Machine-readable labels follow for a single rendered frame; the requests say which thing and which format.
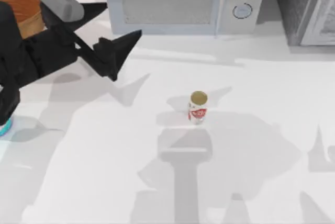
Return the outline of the pale grey rounded box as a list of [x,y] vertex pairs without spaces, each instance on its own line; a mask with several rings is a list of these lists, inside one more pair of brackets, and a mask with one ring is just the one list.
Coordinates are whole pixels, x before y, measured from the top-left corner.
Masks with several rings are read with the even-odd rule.
[[40,1],[64,22],[74,22],[84,17],[84,7],[77,0]]

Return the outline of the microwave oven door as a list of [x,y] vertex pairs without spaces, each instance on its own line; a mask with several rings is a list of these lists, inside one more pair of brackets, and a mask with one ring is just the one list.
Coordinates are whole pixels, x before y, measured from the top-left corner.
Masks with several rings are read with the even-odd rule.
[[113,34],[214,35],[219,0],[107,0]]

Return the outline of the round microwave knob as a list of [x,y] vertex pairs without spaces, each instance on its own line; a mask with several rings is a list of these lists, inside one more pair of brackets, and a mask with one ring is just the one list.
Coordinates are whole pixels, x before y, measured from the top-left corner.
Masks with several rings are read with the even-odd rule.
[[252,6],[247,3],[237,5],[232,10],[232,14],[236,19],[246,19],[251,16],[252,12]]

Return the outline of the pale microwave oven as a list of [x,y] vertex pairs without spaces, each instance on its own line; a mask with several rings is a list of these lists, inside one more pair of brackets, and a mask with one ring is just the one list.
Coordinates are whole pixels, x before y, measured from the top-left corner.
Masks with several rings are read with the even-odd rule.
[[262,0],[107,0],[115,34],[245,35],[254,31]]

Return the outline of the red and white can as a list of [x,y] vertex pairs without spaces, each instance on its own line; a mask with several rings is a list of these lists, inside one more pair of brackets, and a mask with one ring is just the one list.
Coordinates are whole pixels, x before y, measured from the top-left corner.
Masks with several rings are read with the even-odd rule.
[[208,95],[203,91],[192,92],[188,103],[188,119],[191,123],[201,124],[207,113]]

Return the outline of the teal round cup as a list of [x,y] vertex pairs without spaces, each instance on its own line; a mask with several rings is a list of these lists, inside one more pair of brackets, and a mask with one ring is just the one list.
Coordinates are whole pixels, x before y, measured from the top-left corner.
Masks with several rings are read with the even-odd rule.
[[0,126],[0,137],[5,135],[12,126],[12,118],[9,118],[6,123]]

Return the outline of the grey cabinet door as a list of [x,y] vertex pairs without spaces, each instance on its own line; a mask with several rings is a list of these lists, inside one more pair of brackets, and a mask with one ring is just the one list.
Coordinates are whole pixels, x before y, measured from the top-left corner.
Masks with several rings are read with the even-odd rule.
[[335,46],[335,0],[310,0],[304,46]]

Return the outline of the brown wooden basket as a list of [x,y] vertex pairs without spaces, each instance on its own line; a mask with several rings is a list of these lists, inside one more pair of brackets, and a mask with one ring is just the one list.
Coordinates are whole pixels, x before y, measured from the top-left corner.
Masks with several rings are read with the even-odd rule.
[[13,8],[21,36],[25,39],[44,29],[39,0],[0,0]]

